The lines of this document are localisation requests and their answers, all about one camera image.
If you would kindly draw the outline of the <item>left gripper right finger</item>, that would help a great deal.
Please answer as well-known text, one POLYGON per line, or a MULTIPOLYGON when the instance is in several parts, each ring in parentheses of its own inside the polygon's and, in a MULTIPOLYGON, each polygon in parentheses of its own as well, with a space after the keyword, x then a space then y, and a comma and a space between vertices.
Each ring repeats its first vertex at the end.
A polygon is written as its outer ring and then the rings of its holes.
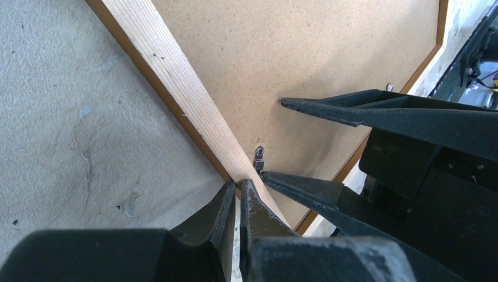
POLYGON ((241 182, 243 281, 415 281, 400 246, 381 237, 306 238, 290 230, 241 182))

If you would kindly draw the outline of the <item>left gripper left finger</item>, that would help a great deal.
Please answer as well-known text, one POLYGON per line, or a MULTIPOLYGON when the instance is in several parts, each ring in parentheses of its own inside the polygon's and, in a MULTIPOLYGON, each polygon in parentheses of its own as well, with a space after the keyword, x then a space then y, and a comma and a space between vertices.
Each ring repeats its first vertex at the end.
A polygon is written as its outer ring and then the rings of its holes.
POLYGON ((2 281, 229 281, 235 183, 171 230, 42 230, 25 237, 2 281))

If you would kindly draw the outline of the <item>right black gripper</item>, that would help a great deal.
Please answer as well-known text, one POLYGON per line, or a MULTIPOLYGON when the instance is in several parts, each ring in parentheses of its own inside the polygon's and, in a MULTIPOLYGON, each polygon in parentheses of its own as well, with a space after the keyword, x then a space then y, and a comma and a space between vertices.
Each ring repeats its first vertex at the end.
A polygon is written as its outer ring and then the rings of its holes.
POLYGON ((268 187, 346 235, 397 242, 417 281, 497 280, 497 111, 378 89, 280 103, 373 128, 359 162, 368 184, 357 194, 342 183, 262 172, 268 187))

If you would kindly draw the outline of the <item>wooden picture frame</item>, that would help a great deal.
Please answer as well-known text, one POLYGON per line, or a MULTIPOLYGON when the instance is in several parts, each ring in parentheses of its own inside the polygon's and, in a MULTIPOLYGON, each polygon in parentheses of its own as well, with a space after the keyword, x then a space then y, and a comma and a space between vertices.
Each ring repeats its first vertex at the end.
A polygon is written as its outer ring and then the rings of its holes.
MULTIPOLYGON (((89 1, 88 5, 185 128, 223 179, 253 179, 266 204, 293 229, 304 233, 316 214, 256 179, 248 158, 198 74, 158 12, 155 1, 89 1)), ((448 4, 439 2, 436 45, 403 88, 408 93, 442 43, 448 4)), ((366 144, 367 135, 332 179, 342 181, 366 144)))

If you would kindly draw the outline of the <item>brown cardboard backing board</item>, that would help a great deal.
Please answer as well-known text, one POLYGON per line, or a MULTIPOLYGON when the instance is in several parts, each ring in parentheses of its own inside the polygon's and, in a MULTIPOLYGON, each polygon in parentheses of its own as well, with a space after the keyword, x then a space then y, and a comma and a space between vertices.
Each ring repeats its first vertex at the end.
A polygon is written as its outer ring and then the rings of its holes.
POLYGON ((248 158, 331 180, 368 133, 280 105, 391 83, 436 45, 438 1, 155 1, 248 158))

